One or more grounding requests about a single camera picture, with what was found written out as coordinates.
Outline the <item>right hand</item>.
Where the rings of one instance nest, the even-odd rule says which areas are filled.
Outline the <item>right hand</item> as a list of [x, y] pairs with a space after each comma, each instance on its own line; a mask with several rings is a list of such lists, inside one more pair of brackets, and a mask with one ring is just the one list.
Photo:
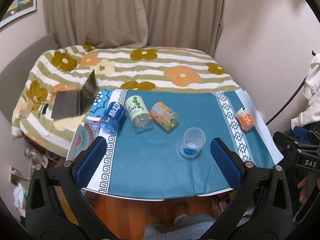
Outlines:
[[297, 187], [301, 189], [300, 195], [299, 195], [299, 202], [300, 204], [305, 204], [308, 200], [306, 196], [306, 190], [307, 190], [307, 184], [308, 184], [308, 177], [305, 177], [298, 185]]

